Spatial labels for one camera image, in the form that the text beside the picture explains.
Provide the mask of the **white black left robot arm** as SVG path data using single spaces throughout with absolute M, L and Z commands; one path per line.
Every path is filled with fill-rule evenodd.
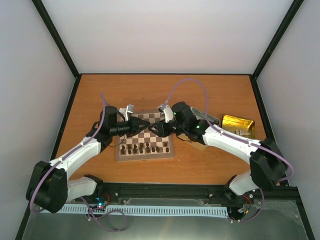
M 94 176 L 70 180 L 73 173 L 91 158 L 102 153 L 115 136 L 132 137 L 150 126 L 139 117 L 122 114 L 114 106 L 105 106 L 85 137 L 71 150 L 49 162 L 39 161 L 33 168 L 26 191 L 30 211 L 57 213 L 65 203 L 88 196 L 92 201 L 103 198 L 104 188 Z

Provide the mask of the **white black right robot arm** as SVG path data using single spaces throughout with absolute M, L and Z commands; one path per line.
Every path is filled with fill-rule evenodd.
M 183 101 L 173 106 L 162 104 L 158 109 L 164 114 L 164 119 L 148 128 L 158 137 L 184 134 L 192 142 L 221 149 L 249 165 L 249 171 L 232 177 L 226 184 L 227 191 L 234 195 L 241 196 L 258 189 L 272 191 L 285 179 L 285 172 L 292 168 L 270 138 L 259 141 L 227 131 L 207 116 L 197 118 Z

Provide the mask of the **silver tin tray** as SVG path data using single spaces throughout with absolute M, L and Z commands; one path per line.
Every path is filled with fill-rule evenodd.
M 189 128 L 186 133 L 180 135 L 181 139 L 187 144 L 204 151 L 208 146 L 202 139 L 202 135 L 205 133 L 206 129 L 209 127 L 207 120 L 205 118 L 205 112 L 197 109 L 196 107 L 191 107 L 190 111 L 196 118 L 197 125 L 193 125 L 193 128 Z

